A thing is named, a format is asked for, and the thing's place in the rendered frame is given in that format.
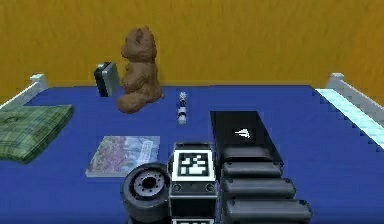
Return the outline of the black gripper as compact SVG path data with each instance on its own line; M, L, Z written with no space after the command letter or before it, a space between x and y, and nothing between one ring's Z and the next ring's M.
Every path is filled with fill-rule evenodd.
M124 179L120 197L128 214L126 224L170 224L170 177L163 163L145 163Z

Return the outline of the colourful book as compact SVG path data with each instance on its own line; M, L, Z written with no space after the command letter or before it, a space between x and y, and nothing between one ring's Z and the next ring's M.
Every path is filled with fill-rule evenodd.
M134 168L156 162L159 136L104 136L85 172L89 178L125 177Z

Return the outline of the black and white remote control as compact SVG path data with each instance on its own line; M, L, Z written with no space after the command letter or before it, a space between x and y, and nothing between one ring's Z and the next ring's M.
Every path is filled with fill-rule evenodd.
M186 113L186 93L181 92L179 94L179 107L177 110L178 115L178 123L179 124L185 124L187 120L187 113Z

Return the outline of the brown teddy bear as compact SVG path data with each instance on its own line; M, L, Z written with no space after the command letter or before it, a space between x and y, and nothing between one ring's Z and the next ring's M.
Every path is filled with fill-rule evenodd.
M158 79L156 42L148 26L134 28L127 34L121 55L128 60L121 79L124 94L116 102L122 113L136 113L165 97Z

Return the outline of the grey and black box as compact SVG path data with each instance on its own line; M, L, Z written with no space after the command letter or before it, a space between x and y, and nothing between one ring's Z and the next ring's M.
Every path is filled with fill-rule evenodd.
M101 97L112 97L119 89L120 79L113 62L103 62L94 70L94 78Z

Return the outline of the green plaid pillow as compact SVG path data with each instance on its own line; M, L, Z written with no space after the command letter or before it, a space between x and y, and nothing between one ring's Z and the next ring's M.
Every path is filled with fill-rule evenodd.
M0 160L28 164L58 136L74 114L72 105L0 110Z

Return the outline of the blue bed with white frame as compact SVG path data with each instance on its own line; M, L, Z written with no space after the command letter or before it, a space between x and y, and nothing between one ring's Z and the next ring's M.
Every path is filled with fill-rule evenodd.
M28 165L0 161L0 224L124 224L121 181L88 178L106 135L159 136L159 158L178 141L207 142L212 110L256 110L284 160L311 224L384 223L384 151L309 86L188 87L187 122L177 121L179 89L140 112L118 111L94 87L50 88L34 105L70 104L73 118Z

